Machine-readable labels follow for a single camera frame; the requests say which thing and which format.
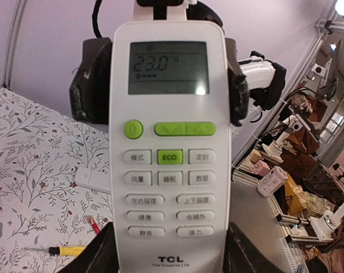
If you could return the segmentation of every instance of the pink box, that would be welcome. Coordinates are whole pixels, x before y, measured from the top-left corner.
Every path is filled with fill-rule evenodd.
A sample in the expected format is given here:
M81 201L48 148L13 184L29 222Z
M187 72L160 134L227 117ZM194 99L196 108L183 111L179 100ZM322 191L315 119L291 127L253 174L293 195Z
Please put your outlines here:
M267 197L279 189L287 180L287 173L279 166L275 166L258 182L256 187L262 196Z
M270 171L270 168L267 163L259 160L254 166L252 166L252 171L256 175L265 176Z

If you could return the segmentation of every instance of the green button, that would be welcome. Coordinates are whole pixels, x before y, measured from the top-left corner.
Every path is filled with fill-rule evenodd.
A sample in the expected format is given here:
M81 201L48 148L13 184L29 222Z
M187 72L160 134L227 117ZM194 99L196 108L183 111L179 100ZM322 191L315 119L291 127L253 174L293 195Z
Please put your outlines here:
M124 133L130 139L138 139L143 134L143 125L140 121L128 121L124 126Z
M161 165L183 164L183 150L158 150L158 164L161 164Z
M216 125L212 122L188 122L186 123L186 135L204 136L214 135L216 133Z
M155 126L155 133L160 137L177 137L185 135L184 122L164 122Z

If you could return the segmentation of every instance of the button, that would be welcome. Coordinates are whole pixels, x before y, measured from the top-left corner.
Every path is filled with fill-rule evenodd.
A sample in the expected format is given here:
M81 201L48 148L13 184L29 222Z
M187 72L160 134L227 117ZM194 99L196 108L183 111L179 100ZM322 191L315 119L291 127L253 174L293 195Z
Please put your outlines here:
M186 226L177 229L178 237L207 237L213 234L212 226Z
M185 135L184 122L164 122L155 126L155 134L160 137L179 137Z
M130 226L129 235L139 238L160 238L165 235L165 229L155 226Z
M188 221L208 221L215 219L215 213L213 210L182 211L177 213L177 219Z
M216 154L213 150L189 150L189 164L210 164L215 160Z
M183 150L158 150L158 164L161 164L161 165L183 164Z
M151 150L129 150L125 152L124 160L127 164L150 165Z
M124 133L130 139L138 139L143 134L143 125L140 121L128 121L124 126Z
M186 123L186 135L189 136L205 136L214 135L216 133L216 125L212 122L188 122Z
M126 215L129 221L142 221L142 222L163 222L163 212L148 212L142 210L131 210Z
M182 172L158 172L158 185L182 186Z
M208 185L216 181L213 171L190 171L189 185Z
M202 205L215 203L215 195L211 193L199 195L178 195L177 202L181 205Z
M164 203L163 195L128 195L126 196L128 205L155 206Z
M125 183L133 186L151 186L151 172L128 172Z

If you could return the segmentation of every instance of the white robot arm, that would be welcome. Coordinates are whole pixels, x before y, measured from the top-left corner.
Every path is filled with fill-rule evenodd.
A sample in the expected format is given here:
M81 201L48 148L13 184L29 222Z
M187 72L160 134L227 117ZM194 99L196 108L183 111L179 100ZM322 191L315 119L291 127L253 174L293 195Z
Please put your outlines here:
M263 111L272 109L279 101L285 86L286 70L282 66L265 60L264 56L252 52L251 57L239 62L246 76L250 100L246 119L240 121L241 127L232 127L231 140L242 131L244 125L259 119Z

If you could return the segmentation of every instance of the white remote control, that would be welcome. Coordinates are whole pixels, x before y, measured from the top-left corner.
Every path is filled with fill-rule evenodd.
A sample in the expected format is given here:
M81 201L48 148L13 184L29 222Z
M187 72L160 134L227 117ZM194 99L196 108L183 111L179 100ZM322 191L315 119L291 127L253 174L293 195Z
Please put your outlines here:
M114 37L111 190L121 273L220 273L230 203L225 38L144 21Z

